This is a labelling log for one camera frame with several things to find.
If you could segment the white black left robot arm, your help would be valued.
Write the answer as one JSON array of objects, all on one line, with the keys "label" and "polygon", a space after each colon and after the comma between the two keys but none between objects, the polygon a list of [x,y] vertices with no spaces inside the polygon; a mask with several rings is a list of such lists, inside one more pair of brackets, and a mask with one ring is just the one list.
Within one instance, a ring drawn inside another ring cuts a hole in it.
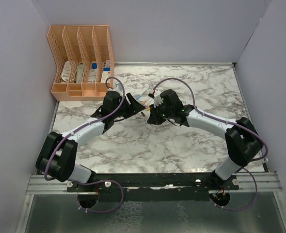
[{"label": "white black left robot arm", "polygon": [[122,97],[116,91],[106,93],[102,105],[80,126],[62,134],[47,135],[35,167],[46,174],[47,180],[78,182],[83,191],[91,191],[95,180],[93,171],[76,164],[77,150],[96,136],[110,129],[117,118],[127,119],[143,111],[145,106],[127,93]]}]

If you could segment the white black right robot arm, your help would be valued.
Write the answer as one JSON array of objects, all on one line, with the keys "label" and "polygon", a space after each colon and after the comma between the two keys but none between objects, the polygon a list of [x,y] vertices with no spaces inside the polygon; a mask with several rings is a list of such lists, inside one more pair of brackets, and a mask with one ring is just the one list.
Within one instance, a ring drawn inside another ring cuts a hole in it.
[{"label": "white black right robot arm", "polygon": [[177,125],[207,131],[226,142],[228,157],[210,178],[211,186],[217,190],[227,186],[229,177],[247,166],[264,146],[249,119],[227,120],[206,114],[193,105],[184,105],[171,89],[154,97],[149,109],[149,124],[160,125],[171,120]]}]

